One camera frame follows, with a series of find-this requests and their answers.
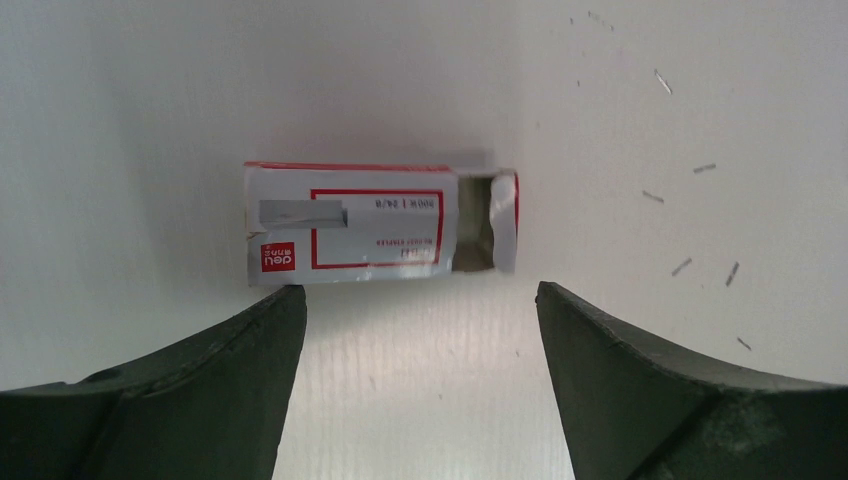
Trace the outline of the red white staple box sleeve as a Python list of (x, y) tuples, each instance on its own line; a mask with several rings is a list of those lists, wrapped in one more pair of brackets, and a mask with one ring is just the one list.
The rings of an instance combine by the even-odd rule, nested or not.
[(458, 181), (440, 166), (248, 163), (248, 283), (446, 275), (457, 245)]

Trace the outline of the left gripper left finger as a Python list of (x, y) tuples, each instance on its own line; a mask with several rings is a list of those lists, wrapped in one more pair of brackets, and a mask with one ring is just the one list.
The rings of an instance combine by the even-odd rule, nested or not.
[(1, 395), (5, 479), (269, 479), (307, 325), (284, 287), (80, 382)]

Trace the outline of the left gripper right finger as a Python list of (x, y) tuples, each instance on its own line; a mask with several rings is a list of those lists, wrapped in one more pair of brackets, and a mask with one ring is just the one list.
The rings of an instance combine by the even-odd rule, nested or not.
[(540, 334), (579, 479), (843, 479), (847, 389), (684, 348), (553, 282)]

